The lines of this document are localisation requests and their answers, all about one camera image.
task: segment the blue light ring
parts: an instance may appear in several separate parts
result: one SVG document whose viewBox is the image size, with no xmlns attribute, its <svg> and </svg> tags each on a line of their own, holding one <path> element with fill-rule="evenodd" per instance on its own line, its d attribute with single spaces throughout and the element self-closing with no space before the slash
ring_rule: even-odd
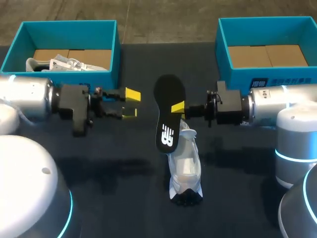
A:
<svg viewBox="0 0 317 238">
<path fill-rule="evenodd" d="M 305 200 L 305 203 L 306 203 L 306 206 L 307 206 L 307 209 L 309 211 L 309 213 L 311 214 L 313 220 L 315 221 L 315 223 L 317 224 L 317 217 L 315 216 L 309 202 L 308 202 L 308 198 L 307 198 L 307 192 L 306 192 L 306 183 L 307 183 L 307 177 L 308 177 L 308 174 L 309 172 L 311 171 L 312 169 L 310 169 L 307 174 L 305 175 L 305 178 L 304 178 L 304 183 L 303 183 L 303 194 L 304 194 L 304 200 Z"/>
<path fill-rule="evenodd" d="M 304 160 L 301 160 L 301 159 L 290 158 L 290 157 L 287 157 L 285 155 L 282 155 L 282 154 L 278 153 L 277 150 L 275 150 L 275 153 L 276 153 L 276 155 L 278 157 L 280 157 L 282 159 L 285 159 L 285 160 L 292 161 L 292 162 L 299 162 L 299 163 L 314 163 L 314 162 L 317 162 L 317 159 L 304 159 Z"/>
<path fill-rule="evenodd" d="M 65 231 L 66 231 L 66 229 L 67 229 L 67 227 L 69 225 L 71 215 L 73 213 L 73 197 L 72 197 L 70 191 L 69 191 L 69 196 L 70 196 L 70 211 L 69 211 L 68 219 L 67 219 L 67 222 L 65 223 L 65 226 L 64 226 L 63 230 L 60 232 L 60 234 L 58 235 L 57 238 L 61 238 L 64 235 L 64 233 L 65 233 Z"/>
</svg>

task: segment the black table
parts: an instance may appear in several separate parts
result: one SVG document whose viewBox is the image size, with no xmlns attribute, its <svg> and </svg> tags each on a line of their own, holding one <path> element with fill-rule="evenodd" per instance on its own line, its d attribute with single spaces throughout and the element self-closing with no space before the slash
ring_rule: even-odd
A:
<svg viewBox="0 0 317 238">
<path fill-rule="evenodd" d="M 8 47 L 0 48 L 0 60 Z M 179 76 L 190 103 L 203 103 L 218 80 L 214 44 L 123 45 L 121 80 L 142 92 L 136 119 L 97 119 L 86 138 L 53 117 L 22 135 L 42 144 L 61 168 L 83 220 L 82 238 L 281 238 L 277 208 L 284 191 L 274 180 L 275 132 L 207 127 L 197 131 L 204 200 L 170 202 L 167 157 L 155 147 L 158 109 L 153 97 L 162 74 Z"/>
</svg>

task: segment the shoe box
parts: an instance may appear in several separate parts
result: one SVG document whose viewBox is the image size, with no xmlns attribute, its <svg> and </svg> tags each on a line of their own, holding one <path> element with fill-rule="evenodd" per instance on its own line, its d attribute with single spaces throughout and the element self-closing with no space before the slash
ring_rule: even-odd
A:
<svg viewBox="0 0 317 238">
<path fill-rule="evenodd" d="M 26 60 L 48 61 L 62 55 L 105 71 L 26 72 Z M 120 40 L 115 20 L 22 22 L 4 59 L 1 73 L 50 78 L 55 85 L 83 84 L 116 89 Z"/>
<path fill-rule="evenodd" d="M 57 55 L 105 69 L 110 68 L 111 50 L 35 50 L 33 58 L 37 61 L 50 61 Z"/>
<path fill-rule="evenodd" d="M 317 83 L 317 25 L 311 17 L 220 18 L 215 53 L 228 89 Z"/>
</svg>

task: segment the white sneaker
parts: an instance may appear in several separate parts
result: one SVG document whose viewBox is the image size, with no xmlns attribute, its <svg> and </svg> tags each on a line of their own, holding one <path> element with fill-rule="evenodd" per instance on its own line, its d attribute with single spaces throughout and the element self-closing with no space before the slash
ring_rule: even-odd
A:
<svg viewBox="0 0 317 238">
<path fill-rule="evenodd" d="M 169 182 L 169 197 L 182 194 L 188 189 L 203 197 L 200 184 L 201 164 L 198 149 L 195 143 L 196 131 L 189 128 L 187 123 L 181 120 L 177 148 L 168 155 L 171 179 Z"/>
<path fill-rule="evenodd" d="M 33 58 L 26 60 L 26 71 L 104 71 L 102 67 L 85 64 L 76 59 L 69 59 L 61 55 L 57 55 L 50 61 L 37 61 Z"/>
</svg>

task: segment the teal box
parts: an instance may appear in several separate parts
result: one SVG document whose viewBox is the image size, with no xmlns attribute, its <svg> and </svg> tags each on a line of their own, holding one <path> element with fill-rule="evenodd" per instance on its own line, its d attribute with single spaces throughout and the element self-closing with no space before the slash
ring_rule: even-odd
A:
<svg viewBox="0 0 317 238">
<path fill-rule="evenodd" d="M 36 49 L 111 50 L 106 71 L 25 72 L 27 58 Z M 84 84 L 118 87 L 120 40 L 115 20 L 102 21 L 29 21 L 22 22 L 4 59 L 1 72 L 17 76 L 50 78 L 56 84 Z"/>
<path fill-rule="evenodd" d="M 268 45 L 299 45 L 308 67 L 233 67 L 228 47 Z M 215 53 L 220 79 L 243 95 L 251 87 L 317 83 L 317 25 L 308 16 L 220 18 Z"/>
</svg>

